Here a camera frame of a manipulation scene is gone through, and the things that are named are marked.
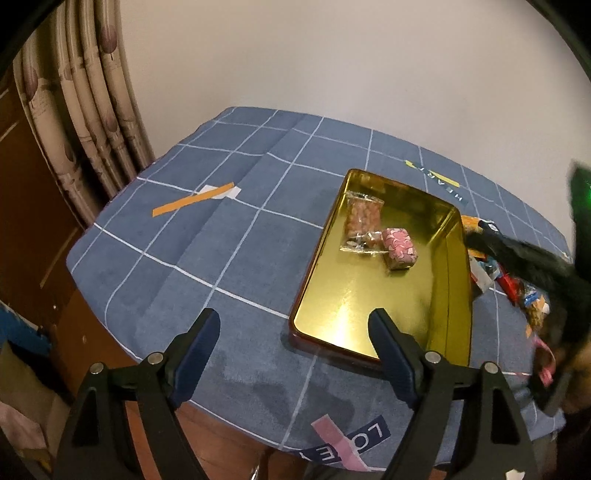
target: table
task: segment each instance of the table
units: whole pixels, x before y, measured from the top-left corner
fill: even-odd
[[[452,196],[416,167],[457,181]],[[291,346],[288,314],[350,168],[364,168],[493,220],[501,232],[568,256],[564,236],[501,186],[426,148],[329,118],[228,108],[144,170],[101,212],[67,258],[94,314],[134,358],[163,350],[204,307],[222,320],[191,403],[252,437],[341,466],[311,423],[329,415],[369,470],[384,470],[412,412],[379,374]],[[212,199],[152,218],[152,209],[206,186]],[[523,384],[532,344],[525,317],[491,290],[473,304],[470,364],[497,362]],[[532,438],[564,424],[529,403]],[[438,462],[449,461],[460,420],[454,405]]]

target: curtain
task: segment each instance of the curtain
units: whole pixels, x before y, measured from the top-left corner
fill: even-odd
[[[122,68],[115,7],[67,0],[14,61],[33,133],[85,225],[153,161]]]

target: orange tape strip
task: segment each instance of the orange tape strip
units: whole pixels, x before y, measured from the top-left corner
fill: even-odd
[[[161,207],[157,207],[152,210],[152,217],[156,217],[158,215],[162,215],[163,213],[173,212],[178,210],[179,208],[186,207],[187,205],[191,205],[192,203],[201,202],[201,200],[207,200],[217,195],[221,195],[228,190],[234,188],[234,182],[226,183],[217,189],[209,190],[209,192],[203,192],[198,195],[191,195],[189,197],[185,197],[182,199],[177,200],[176,202],[167,203],[166,205],[162,205]]]

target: red snack package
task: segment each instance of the red snack package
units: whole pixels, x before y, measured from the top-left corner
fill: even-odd
[[[417,262],[417,249],[406,229],[386,228],[382,232],[382,241],[388,250],[384,258],[390,270],[410,268]]]

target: metal screw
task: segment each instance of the metal screw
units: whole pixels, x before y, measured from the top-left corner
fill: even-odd
[[[164,360],[164,355],[160,352],[154,352],[148,355],[148,363],[150,365],[158,365],[162,360]]]
[[[90,373],[93,375],[100,374],[103,371],[104,365],[100,362],[92,364],[90,366]]]
[[[425,360],[430,364],[438,364],[441,361],[441,355],[437,352],[425,353]]]
[[[499,372],[499,367],[497,367],[494,363],[492,362],[487,362],[484,364],[484,370],[486,370],[487,372],[489,372],[490,374],[496,374]]]

